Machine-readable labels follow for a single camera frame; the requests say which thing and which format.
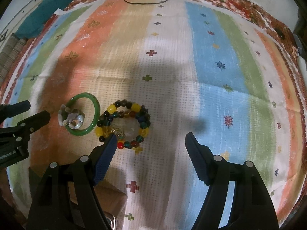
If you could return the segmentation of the green jade bangle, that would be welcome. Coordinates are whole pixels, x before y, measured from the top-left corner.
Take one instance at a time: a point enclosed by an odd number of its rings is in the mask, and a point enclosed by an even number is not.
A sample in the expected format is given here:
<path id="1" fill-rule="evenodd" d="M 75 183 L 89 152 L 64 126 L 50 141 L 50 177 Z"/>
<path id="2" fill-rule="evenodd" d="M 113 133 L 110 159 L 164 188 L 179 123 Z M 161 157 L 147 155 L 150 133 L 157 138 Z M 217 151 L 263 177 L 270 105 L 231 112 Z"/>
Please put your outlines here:
<path id="1" fill-rule="evenodd" d="M 77 108 L 75 106 L 77 101 L 81 99 L 89 100 L 94 108 L 92 121 L 86 128 L 83 126 L 87 115 L 83 108 Z M 63 115 L 63 125 L 68 133 L 72 134 L 73 136 L 85 136 L 95 128 L 96 123 L 98 122 L 98 118 L 100 116 L 100 104 L 98 99 L 93 94 L 90 94 L 89 92 L 83 92 L 72 97 L 64 105 L 64 111 L 65 113 Z"/>

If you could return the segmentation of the silver metal tin box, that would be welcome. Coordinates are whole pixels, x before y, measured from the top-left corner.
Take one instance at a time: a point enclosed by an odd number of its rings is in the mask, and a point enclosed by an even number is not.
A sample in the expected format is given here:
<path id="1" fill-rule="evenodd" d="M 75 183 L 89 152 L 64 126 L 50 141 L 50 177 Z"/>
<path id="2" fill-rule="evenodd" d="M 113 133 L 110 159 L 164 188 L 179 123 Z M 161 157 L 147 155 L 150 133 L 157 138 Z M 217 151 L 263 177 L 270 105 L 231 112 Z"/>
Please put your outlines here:
<path id="1" fill-rule="evenodd" d="M 107 220 L 108 224 L 110 225 L 110 227 L 113 230 L 121 229 L 119 221 L 117 220 L 117 218 L 113 214 L 111 214 L 111 213 L 109 213 L 107 211 L 103 211 L 103 213 L 104 213 L 104 215 L 106 217 L 106 220 Z"/>

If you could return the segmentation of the striped grey pillow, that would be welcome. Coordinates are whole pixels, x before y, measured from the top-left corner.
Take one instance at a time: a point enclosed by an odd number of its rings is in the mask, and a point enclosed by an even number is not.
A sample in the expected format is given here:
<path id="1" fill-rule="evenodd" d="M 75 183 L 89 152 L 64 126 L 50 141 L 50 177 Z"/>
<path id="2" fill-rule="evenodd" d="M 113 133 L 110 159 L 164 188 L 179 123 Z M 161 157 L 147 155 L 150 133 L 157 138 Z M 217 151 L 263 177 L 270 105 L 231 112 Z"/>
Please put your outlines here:
<path id="1" fill-rule="evenodd" d="M 1 85 L 26 42 L 26 39 L 19 39 L 15 34 L 12 34 L 8 38 L 8 41 L 1 51 Z"/>

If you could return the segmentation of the white headboard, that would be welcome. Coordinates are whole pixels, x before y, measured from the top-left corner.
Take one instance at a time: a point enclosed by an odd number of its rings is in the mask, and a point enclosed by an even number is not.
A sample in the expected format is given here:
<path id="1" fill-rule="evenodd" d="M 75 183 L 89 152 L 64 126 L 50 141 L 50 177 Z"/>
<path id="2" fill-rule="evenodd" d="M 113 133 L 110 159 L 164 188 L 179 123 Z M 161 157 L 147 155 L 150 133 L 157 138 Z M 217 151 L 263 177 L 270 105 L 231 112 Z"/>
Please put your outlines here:
<path id="1" fill-rule="evenodd" d="M 15 33 L 26 17 L 42 0 L 12 0 L 1 17 L 1 50 L 12 33 Z"/>

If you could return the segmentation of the teal blanket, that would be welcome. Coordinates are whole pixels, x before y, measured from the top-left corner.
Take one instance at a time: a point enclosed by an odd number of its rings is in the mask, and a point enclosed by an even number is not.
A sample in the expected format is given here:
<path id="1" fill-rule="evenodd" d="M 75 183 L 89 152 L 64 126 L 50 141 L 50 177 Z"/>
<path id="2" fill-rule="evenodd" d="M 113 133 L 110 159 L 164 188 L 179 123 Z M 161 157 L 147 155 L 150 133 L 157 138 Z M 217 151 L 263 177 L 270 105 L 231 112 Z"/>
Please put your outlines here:
<path id="1" fill-rule="evenodd" d="M 37 37 L 44 29 L 45 23 L 57 9 L 65 9 L 73 0 L 42 0 L 38 7 L 26 17 L 15 35 L 19 39 Z"/>

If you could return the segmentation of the white bolster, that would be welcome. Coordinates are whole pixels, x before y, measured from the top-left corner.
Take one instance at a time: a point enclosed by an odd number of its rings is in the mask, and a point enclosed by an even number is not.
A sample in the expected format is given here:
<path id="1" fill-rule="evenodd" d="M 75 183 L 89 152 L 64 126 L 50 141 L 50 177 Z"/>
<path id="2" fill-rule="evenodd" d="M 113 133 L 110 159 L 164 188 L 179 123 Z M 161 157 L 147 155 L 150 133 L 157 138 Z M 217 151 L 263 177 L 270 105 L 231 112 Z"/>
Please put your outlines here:
<path id="1" fill-rule="evenodd" d="M 307 73 L 306 61 L 301 56 L 298 56 L 298 65 L 299 65 L 300 72 L 306 75 Z"/>

